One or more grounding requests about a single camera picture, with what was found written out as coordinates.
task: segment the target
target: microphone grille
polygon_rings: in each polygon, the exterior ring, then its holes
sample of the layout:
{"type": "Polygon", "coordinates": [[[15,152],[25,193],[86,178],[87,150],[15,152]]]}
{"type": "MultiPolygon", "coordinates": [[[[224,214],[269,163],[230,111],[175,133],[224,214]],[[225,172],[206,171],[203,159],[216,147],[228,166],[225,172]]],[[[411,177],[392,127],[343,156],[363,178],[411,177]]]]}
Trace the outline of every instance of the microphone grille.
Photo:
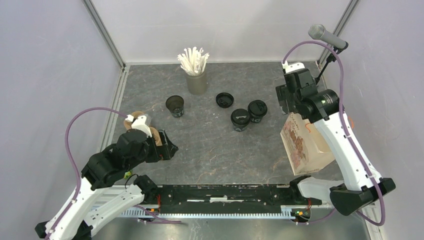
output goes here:
{"type": "Polygon", "coordinates": [[[314,24],[310,26],[309,31],[307,31],[307,33],[312,39],[318,40],[324,35],[325,31],[326,31],[326,28],[323,25],[314,24]]]}

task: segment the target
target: small black container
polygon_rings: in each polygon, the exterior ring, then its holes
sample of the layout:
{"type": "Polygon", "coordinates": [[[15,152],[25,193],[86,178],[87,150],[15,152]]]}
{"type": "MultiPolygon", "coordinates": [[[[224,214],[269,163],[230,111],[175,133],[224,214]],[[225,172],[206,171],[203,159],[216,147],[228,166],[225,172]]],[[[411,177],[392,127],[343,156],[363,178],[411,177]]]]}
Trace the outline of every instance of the small black container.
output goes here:
{"type": "Polygon", "coordinates": [[[249,103],[247,110],[250,114],[250,121],[252,123],[259,123],[267,114],[268,107],[262,100],[254,100],[249,103]]]}
{"type": "Polygon", "coordinates": [[[228,92],[221,92],[216,95],[216,103],[223,109],[229,108],[234,103],[234,97],[228,92]]]}
{"type": "Polygon", "coordinates": [[[250,114],[246,109],[236,109],[231,113],[232,128],[237,132],[243,132],[249,125],[250,114]]]}
{"type": "Polygon", "coordinates": [[[178,95],[170,96],[165,105],[174,118],[179,118],[184,114],[184,99],[178,95]]]}

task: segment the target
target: white back wall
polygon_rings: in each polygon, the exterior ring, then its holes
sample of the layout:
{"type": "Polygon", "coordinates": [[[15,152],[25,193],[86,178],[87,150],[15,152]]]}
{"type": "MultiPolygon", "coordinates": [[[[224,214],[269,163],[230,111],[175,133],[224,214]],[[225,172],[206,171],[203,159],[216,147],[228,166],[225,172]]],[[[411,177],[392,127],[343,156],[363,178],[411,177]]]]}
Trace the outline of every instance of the white back wall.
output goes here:
{"type": "MultiPolygon", "coordinates": [[[[370,161],[396,183],[384,197],[387,240],[423,239],[423,11],[416,0],[361,1],[341,34],[346,113],[370,161]]],[[[337,63],[324,75],[338,92],[337,63]]]]}
{"type": "MultiPolygon", "coordinates": [[[[0,49],[0,239],[34,240],[76,185],[68,122],[110,105],[120,68],[80,0],[0,1],[0,49]]],[[[107,116],[86,115],[70,132],[80,170],[107,116]]]]}
{"type": "MultiPolygon", "coordinates": [[[[280,61],[310,40],[309,27],[334,30],[349,0],[92,0],[127,63],[177,63],[194,46],[217,62],[280,61]]],[[[317,60],[303,46],[290,60],[317,60]]]]}

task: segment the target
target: bundle of white straws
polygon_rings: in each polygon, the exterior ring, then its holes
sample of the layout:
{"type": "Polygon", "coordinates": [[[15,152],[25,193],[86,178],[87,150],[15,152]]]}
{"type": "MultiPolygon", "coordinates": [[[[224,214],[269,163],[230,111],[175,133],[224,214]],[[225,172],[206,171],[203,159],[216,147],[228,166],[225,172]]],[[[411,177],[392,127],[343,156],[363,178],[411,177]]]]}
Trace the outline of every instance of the bundle of white straws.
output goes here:
{"type": "Polygon", "coordinates": [[[209,58],[209,53],[202,56],[203,48],[197,50],[193,47],[193,50],[184,48],[183,54],[179,54],[177,59],[181,63],[181,68],[190,76],[199,76],[205,71],[206,61],[209,58]]]}

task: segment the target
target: microphone stand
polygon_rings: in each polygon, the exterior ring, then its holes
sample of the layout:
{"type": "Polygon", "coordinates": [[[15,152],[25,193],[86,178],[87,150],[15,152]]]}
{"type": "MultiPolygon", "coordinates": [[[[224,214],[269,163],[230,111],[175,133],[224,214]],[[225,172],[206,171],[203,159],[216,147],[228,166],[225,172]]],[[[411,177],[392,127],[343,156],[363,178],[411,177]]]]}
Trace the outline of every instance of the microphone stand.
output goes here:
{"type": "MultiPolygon", "coordinates": [[[[346,46],[342,49],[338,48],[338,47],[333,47],[334,52],[339,55],[341,52],[343,52],[343,50],[348,48],[348,43],[346,42],[346,46]]],[[[315,84],[318,84],[321,80],[321,76],[324,73],[324,70],[326,70],[327,66],[329,65],[329,63],[331,62],[335,62],[336,61],[336,57],[330,53],[330,55],[327,57],[326,63],[324,65],[324,67],[322,68],[321,72],[319,73],[319,75],[315,78],[315,84]]]]}

